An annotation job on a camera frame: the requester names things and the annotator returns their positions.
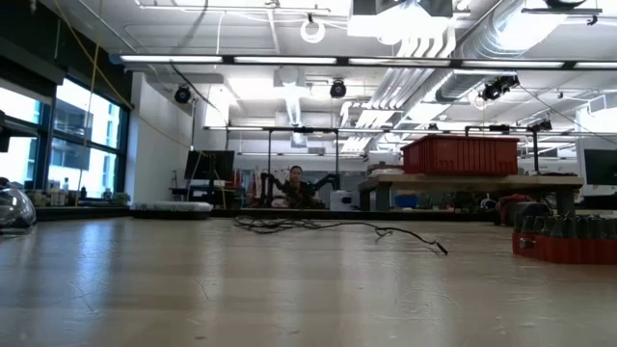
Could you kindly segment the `wooden workbench on casters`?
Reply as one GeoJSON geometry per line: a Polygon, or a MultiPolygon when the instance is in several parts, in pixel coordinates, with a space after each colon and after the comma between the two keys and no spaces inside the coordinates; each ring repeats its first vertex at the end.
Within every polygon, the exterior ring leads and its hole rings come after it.
{"type": "Polygon", "coordinates": [[[424,174],[378,174],[358,186],[360,210],[370,211],[371,193],[375,193],[375,210],[390,210],[391,190],[414,192],[484,192],[515,194],[555,194],[557,212],[575,212],[575,193],[583,186],[577,176],[507,175],[443,176],[424,174]]]}

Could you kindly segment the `red ribbed storage bin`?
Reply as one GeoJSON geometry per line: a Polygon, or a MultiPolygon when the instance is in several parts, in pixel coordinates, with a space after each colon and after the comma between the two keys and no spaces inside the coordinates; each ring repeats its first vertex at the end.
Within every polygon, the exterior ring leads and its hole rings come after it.
{"type": "Polygon", "coordinates": [[[507,176],[518,172],[516,138],[427,135],[401,148],[406,174],[507,176]]]}

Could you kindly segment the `large glass window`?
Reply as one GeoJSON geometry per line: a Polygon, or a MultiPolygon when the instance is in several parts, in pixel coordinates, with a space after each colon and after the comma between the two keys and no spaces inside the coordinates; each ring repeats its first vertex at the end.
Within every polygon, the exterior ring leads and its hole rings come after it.
{"type": "Polygon", "coordinates": [[[52,99],[0,79],[0,115],[32,130],[0,150],[0,177],[23,188],[80,191],[108,200],[121,186],[128,115],[66,79],[52,99]]]}

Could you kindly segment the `person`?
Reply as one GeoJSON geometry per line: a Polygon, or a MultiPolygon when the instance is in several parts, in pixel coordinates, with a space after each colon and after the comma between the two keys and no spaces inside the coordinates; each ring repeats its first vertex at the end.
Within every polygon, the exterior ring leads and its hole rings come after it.
{"type": "Polygon", "coordinates": [[[292,166],[288,179],[283,184],[287,206],[292,209],[312,209],[320,206],[320,200],[315,196],[310,185],[302,180],[303,170],[300,166],[292,166]]]}

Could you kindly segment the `black gantry frame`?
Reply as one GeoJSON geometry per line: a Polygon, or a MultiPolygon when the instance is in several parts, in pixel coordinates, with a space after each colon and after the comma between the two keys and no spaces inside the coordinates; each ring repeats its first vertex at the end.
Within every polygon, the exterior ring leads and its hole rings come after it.
{"type": "Polygon", "coordinates": [[[337,128],[328,128],[328,127],[306,127],[306,126],[292,126],[292,127],[264,127],[264,131],[268,132],[268,151],[267,151],[267,173],[271,174],[271,163],[272,163],[272,135],[274,132],[292,132],[293,134],[334,134],[335,135],[335,172],[334,174],[339,174],[339,130],[337,128]]]}

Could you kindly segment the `black computer monitor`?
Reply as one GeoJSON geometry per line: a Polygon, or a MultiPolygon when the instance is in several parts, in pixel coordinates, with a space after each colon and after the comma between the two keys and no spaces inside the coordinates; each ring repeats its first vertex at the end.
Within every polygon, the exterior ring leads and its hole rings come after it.
{"type": "Polygon", "coordinates": [[[184,178],[199,180],[233,179],[232,150],[193,150],[188,153],[184,178]]]}
{"type": "Polygon", "coordinates": [[[586,149],[584,167],[587,184],[617,186],[617,150],[586,149]]]}

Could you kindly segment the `silver round air duct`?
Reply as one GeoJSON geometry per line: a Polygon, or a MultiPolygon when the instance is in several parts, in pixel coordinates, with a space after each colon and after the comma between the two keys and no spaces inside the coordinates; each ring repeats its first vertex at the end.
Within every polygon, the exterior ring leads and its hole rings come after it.
{"type": "MultiPolygon", "coordinates": [[[[547,9],[543,0],[501,0],[479,24],[457,42],[452,57],[474,60],[518,59],[540,43],[566,18],[565,14],[524,13],[526,5],[547,9]]],[[[451,72],[427,96],[453,102],[492,78],[489,75],[451,72]]]]}

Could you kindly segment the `black aluminium table frame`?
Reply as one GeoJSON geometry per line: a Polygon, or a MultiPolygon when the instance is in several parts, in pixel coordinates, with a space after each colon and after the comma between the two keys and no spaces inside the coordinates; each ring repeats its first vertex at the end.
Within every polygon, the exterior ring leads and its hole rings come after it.
{"type": "Polygon", "coordinates": [[[93,220],[133,217],[153,220],[205,220],[208,218],[279,218],[343,221],[413,221],[413,222],[493,222],[498,214],[493,211],[456,213],[453,211],[329,211],[322,209],[295,210],[274,208],[246,208],[204,211],[133,210],[129,207],[36,207],[39,222],[93,220]]]}

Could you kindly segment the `red bit holder block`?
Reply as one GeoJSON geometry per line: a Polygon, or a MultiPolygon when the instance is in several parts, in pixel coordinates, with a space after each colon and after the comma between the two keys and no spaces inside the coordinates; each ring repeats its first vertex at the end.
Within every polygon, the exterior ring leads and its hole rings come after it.
{"type": "Polygon", "coordinates": [[[512,252],[555,264],[617,265],[617,218],[551,215],[529,204],[513,215],[512,252]]]}

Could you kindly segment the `long ceiling light bar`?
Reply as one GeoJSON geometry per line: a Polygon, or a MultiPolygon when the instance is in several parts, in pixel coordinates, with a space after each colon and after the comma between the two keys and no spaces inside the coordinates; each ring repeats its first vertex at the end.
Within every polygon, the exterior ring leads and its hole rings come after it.
{"type": "Polygon", "coordinates": [[[307,67],[388,67],[488,70],[580,70],[617,71],[617,61],[478,60],[448,58],[394,58],[345,56],[259,56],[259,55],[178,55],[111,54],[116,65],[237,65],[307,67]]]}

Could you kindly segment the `white appliance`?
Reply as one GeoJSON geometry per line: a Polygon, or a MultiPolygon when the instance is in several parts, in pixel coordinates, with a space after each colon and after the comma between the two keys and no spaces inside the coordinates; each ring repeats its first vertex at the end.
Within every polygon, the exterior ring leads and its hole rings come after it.
{"type": "Polygon", "coordinates": [[[333,190],[329,195],[329,208],[331,211],[352,211],[352,193],[344,190],[333,190]]]}

